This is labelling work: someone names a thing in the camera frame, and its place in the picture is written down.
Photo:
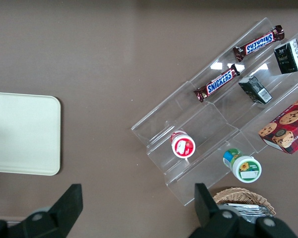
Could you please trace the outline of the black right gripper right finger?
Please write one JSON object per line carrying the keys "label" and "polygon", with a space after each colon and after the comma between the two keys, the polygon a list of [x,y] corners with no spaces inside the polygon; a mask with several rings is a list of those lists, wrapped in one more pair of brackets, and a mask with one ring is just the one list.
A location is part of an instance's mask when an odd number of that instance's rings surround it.
{"label": "black right gripper right finger", "polygon": [[296,238],[281,219],[260,217],[254,224],[237,213],[220,209],[203,183],[195,184],[195,211],[200,222],[191,238]]}

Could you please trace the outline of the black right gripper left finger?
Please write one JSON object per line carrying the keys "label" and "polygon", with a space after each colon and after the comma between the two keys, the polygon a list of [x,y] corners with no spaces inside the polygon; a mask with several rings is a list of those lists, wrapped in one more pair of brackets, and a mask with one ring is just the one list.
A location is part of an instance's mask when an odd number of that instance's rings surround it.
{"label": "black right gripper left finger", "polygon": [[82,186],[72,184],[48,211],[9,227],[0,220],[0,238],[65,238],[83,210]]}

